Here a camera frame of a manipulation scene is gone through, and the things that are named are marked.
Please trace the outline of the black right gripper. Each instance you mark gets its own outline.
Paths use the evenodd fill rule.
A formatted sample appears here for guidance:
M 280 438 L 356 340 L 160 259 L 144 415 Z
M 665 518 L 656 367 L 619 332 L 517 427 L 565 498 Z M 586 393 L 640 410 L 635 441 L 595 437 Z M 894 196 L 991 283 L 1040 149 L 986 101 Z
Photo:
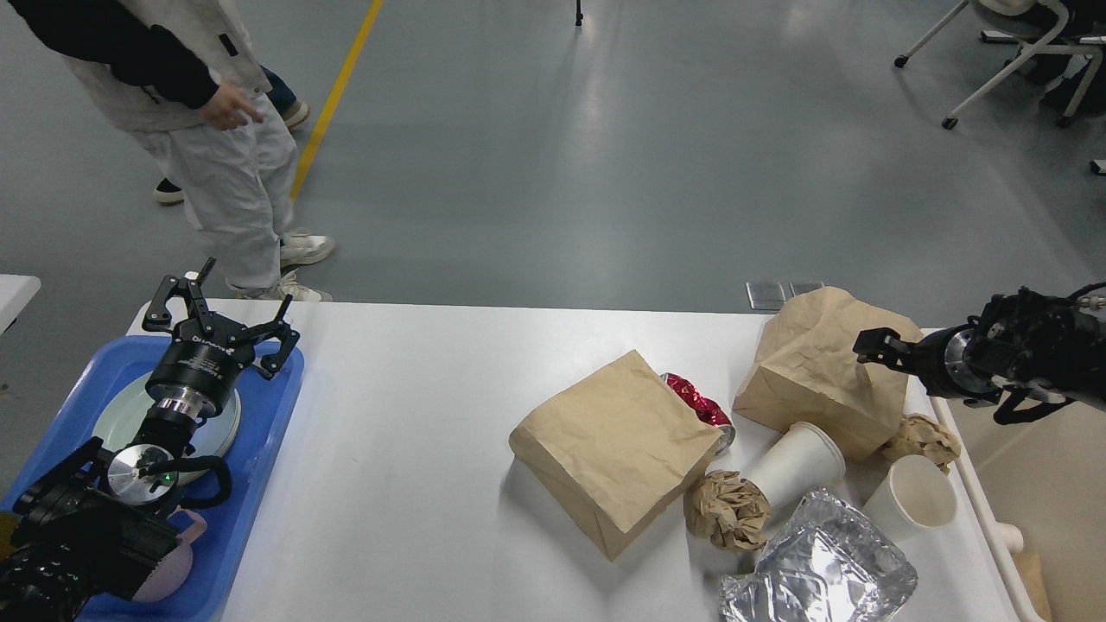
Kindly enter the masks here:
M 925 392 L 933 397 L 980 400 L 982 379 L 966 362 L 973 326 L 949 326 L 924 339 L 905 341 L 891 326 L 860 331 L 853 352 L 860 364 L 880 364 L 893 371 L 916 374 Z

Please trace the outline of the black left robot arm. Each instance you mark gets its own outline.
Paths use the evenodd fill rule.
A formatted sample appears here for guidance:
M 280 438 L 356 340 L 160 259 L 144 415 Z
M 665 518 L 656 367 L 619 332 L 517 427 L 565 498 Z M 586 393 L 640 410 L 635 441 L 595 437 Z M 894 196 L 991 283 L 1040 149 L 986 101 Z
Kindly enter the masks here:
M 4 621 L 73 621 L 100 594 L 166 594 L 191 562 L 191 535 L 174 516 L 237 502 L 232 465 L 199 452 L 194 437 L 225 415 L 246 371 L 282 373 L 300 335 L 286 320 L 290 294 L 258 324 L 213 311 L 202 291 L 213 265 L 165 276 L 149 301 L 142 328 L 165 334 L 166 348 L 143 386 L 149 407 L 131 440 L 114 449 L 94 435 L 17 493 Z

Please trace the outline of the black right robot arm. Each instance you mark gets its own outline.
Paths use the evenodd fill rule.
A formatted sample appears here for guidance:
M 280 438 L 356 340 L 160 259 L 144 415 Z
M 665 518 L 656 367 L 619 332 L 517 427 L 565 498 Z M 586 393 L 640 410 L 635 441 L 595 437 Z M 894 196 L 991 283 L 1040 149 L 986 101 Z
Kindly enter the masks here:
M 992 296 L 979 315 L 918 342 L 904 341 L 890 326 L 864 330 L 853 351 L 862 364 L 920 379 L 932 397 L 997 406 L 1000 425 L 1036 422 L 1074 403 L 1103 410 L 1098 290 L 1102 282 L 1058 298 L 1022 287 L 1015 296 Z

